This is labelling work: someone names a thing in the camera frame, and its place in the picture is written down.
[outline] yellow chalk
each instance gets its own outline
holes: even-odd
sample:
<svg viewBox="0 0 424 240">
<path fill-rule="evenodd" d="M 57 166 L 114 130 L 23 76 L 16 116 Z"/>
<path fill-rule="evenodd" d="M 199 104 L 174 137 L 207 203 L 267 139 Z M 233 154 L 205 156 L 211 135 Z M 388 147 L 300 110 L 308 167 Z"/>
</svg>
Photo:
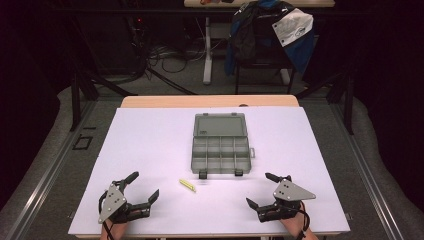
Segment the yellow chalk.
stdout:
<svg viewBox="0 0 424 240">
<path fill-rule="evenodd" d="M 194 187 L 194 185 L 193 185 L 193 184 L 191 184 L 191 183 L 189 183 L 189 182 L 187 182 L 186 180 L 184 180 L 184 179 L 180 179 L 180 183 L 181 183 L 182 185 L 186 186 L 186 187 L 187 187 L 188 189 L 190 189 L 191 191 L 196 192 L 196 188 Z"/>
</svg>

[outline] office chair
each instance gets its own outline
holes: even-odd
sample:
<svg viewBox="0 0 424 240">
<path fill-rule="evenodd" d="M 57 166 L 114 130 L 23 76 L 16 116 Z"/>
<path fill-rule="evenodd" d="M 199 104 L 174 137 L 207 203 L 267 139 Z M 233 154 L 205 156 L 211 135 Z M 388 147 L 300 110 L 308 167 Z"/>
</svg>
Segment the office chair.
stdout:
<svg viewBox="0 0 424 240">
<path fill-rule="evenodd" d="M 236 87 L 235 94 L 239 93 L 240 69 L 275 69 L 275 74 L 280 77 L 281 86 L 285 88 L 283 78 L 280 74 L 281 69 L 291 69 L 290 81 L 287 86 L 287 94 L 290 94 L 293 77 L 296 72 L 292 62 L 287 57 L 283 47 L 272 28 L 272 24 L 281 18 L 281 12 L 278 14 L 262 14 L 252 20 L 253 34 L 255 36 L 255 55 L 250 59 L 240 59 L 235 57 L 236 63 Z M 254 86 L 267 86 L 264 84 L 254 84 Z"/>
</svg>

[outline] desk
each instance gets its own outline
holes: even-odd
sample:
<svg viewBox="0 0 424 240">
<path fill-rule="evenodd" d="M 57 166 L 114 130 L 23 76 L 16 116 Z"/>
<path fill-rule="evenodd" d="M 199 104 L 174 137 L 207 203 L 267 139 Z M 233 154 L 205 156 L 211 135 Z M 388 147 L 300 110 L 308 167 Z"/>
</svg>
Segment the desk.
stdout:
<svg viewBox="0 0 424 240">
<path fill-rule="evenodd" d="M 205 5 L 202 5 L 200 4 L 200 0 L 184 0 L 184 6 L 191 7 L 191 8 L 238 8 L 243 3 L 250 2 L 250 1 L 251 0 L 234 0 L 234 2 L 232 3 L 219 2 L 219 3 L 208 3 Z M 288 0 L 286 2 L 298 8 L 300 7 L 327 8 L 327 7 L 334 6 L 333 0 Z M 228 34 L 230 32 L 230 24 L 231 23 L 228 23 L 228 26 L 226 28 L 228 30 L 224 31 L 223 35 L 222 35 L 223 27 L 221 24 L 219 27 L 217 27 L 220 31 L 218 31 L 218 34 L 216 36 L 213 36 L 213 33 L 211 33 L 211 29 L 213 27 L 211 26 L 210 18 L 209 16 L 206 17 L 206 23 L 205 23 L 206 58 L 205 58 L 205 70 L 203 73 L 203 84 L 209 85 L 211 83 L 211 73 L 212 73 L 211 38 L 228 38 Z"/>
<path fill-rule="evenodd" d="M 240 104 L 249 107 L 237 107 Z M 194 115 L 203 112 L 245 114 L 249 143 L 256 152 L 249 174 L 208 174 L 207 180 L 200 180 L 191 172 Z M 160 196 L 149 218 L 130 223 L 130 237 L 287 235 L 278 221 L 260 223 L 247 205 L 246 197 L 259 205 L 274 201 L 272 192 L 277 184 L 267 180 L 265 172 L 290 174 L 293 182 L 316 194 L 316 199 L 306 201 L 314 232 L 331 235 L 350 231 L 307 116 L 293 96 L 125 98 L 117 109 L 69 234 L 98 237 L 100 195 L 112 180 L 134 171 L 140 176 L 125 190 L 130 203 L 145 202 L 156 189 Z M 179 178 L 193 183 L 197 192 L 182 186 Z"/>
</svg>

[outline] gray floor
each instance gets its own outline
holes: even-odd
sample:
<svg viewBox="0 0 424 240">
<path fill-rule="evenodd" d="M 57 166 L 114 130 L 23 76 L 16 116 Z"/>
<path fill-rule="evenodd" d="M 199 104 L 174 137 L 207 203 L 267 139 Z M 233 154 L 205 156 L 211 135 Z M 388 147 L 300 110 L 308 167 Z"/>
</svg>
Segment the gray floor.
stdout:
<svg viewBox="0 0 424 240">
<path fill-rule="evenodd" d="M 214 59 L 212 83 L 208 86 L 202 83 L 202 60 L 190 61 L 184 70 L 172 74 L 163 71 L 160 63 L 153 66 L 156 71 L 193 92 L 234 93 L 234 77 L 225 76 L 219 56 Z M 164 66 L 178 70 L 183 63 L 166 59 Z M 249 72 L 244 76 L 259 80 L 265 75 Z M 182 94 L 149 74 L 120 86 L 139 95 Z M 296 75 L 292 93 L 304 87 L 301 75 Z M 97 153 L 122 100 L 103 86 L 97 88 L 101 97 L 96 102 L 83 100 L 83 122 L 73 133 L 69 132 L 72 124 L 70 89 L 59 94 L 62 104 L 55 125 L 20 186 L 0 212 L 0 239 L 75 239 L 67 234 L 72 213 L 78 207 Z M 245 90 L 261 91 L 259 88 Z M 300 100 L 300 104 L 306 110 L 343 209 L 350 218 L 351 232 L 330 238 L 417 239 L 424 236 L 423 213 L 405 198 L 381 162 L 366 108 L 355 100 L 355 135 L 350 136 L 341 125 L 339 105 L 326 103 L 327 91 L 327 88 L 320 89 Z M 88 150 L 73 150 L 78 136 L 92 137 Z M 32 197 L 39 201 L 34 203 Z"/>
</svg>

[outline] small yellow object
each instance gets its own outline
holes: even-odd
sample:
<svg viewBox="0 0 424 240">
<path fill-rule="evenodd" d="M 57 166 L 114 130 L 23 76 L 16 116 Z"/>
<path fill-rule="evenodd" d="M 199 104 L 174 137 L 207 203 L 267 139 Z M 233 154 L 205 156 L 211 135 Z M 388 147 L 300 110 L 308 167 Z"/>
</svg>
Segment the small yellow object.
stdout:
<svg viewBox="0 0 424 240">
<path fill-rule="evenodd" d="M 191 184 L 191 183 L 189 183 L 189 182 L 187 182 L 186 180 L 184 180 L 184 179 L 180 179 L 180 183 L 181 183 L 182 185 L 186 186 L 186 187 L 187 187 L 188 189 L 190 189 L 191 191 L 196 192 L 196 188 L 194 187 L 194 185 L 193 185 L 193 184 Z"/>
</svg>

